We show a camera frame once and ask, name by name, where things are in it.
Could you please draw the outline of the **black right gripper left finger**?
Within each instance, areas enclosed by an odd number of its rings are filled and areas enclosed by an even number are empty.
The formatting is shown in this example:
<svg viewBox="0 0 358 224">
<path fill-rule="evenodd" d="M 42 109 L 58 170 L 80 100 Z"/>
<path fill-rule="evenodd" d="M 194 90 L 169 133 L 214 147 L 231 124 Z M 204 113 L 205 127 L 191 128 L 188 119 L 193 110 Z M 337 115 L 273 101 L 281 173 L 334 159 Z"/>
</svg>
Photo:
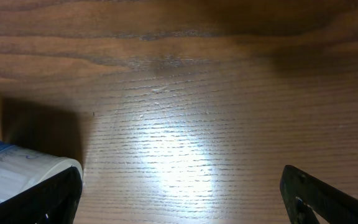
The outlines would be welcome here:
<svg viewBox="0 0 358 224">
<path fill-rule="evenodd" d="M 72 224 L 83 183 L 76 167 L 0 203 L 0 224 Z"/>
</svg>

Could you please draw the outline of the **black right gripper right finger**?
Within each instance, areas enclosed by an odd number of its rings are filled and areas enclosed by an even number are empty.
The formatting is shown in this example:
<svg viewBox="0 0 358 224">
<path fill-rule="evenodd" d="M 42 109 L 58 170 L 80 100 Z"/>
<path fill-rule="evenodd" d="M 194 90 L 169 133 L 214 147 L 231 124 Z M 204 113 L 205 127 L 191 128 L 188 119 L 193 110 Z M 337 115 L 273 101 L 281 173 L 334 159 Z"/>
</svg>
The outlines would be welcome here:
<svg viewBox="0 0 358 224">
<path fill-rule="evenodd" d="M 280 192 L 291 223 L 318 224 L 319 215 L 330 224 L 358 224 L 358 199 L 295 166 L 284 167 Z"/>
</svg>

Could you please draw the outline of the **blue white round tub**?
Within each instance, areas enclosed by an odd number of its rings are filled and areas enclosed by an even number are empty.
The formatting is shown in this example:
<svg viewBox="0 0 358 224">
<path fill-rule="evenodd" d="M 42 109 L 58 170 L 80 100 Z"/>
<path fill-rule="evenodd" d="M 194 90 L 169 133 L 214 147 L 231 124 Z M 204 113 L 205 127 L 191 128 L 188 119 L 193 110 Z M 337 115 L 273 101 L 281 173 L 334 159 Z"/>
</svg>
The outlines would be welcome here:
<svg viewBox="0 0 358 224">
<path fill-rule="evenodd" d="M 80 175 L 83 174 L 82 166 L 75 159 L 0 141 L 0 203 L 70 167 L 77 168 Z"/>
</svg>

